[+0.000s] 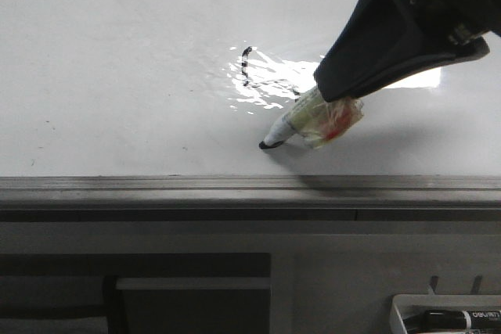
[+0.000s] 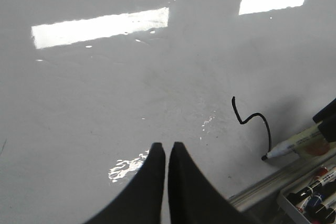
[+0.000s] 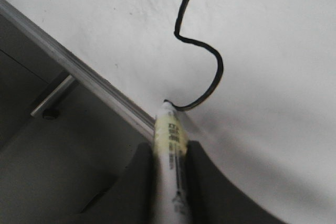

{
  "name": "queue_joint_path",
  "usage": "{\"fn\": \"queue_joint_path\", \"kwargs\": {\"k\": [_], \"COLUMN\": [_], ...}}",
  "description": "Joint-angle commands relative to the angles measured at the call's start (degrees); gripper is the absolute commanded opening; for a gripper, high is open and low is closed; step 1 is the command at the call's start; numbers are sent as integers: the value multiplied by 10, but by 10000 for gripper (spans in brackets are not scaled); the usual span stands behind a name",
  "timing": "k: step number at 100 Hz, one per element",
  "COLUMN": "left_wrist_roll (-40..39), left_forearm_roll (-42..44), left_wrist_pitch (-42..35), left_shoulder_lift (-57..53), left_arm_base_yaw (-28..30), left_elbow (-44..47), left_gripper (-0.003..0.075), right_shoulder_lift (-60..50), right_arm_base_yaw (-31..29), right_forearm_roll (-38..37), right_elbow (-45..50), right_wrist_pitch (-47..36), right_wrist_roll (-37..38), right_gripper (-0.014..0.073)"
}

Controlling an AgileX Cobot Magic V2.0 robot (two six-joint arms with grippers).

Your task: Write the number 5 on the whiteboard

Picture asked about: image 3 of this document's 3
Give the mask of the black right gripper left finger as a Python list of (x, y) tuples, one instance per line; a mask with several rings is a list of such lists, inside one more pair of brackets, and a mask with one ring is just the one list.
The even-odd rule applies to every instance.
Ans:
[(149, 223), (153, 174), (152, 148), (141, 143), (123, 175), (76, 223)]

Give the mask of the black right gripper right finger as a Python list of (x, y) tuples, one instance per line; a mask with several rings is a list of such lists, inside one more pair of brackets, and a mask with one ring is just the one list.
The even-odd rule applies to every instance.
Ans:
[(198, 141), (187, 144), (185, 171), (192, 223), (284, 223), (225, 177)]

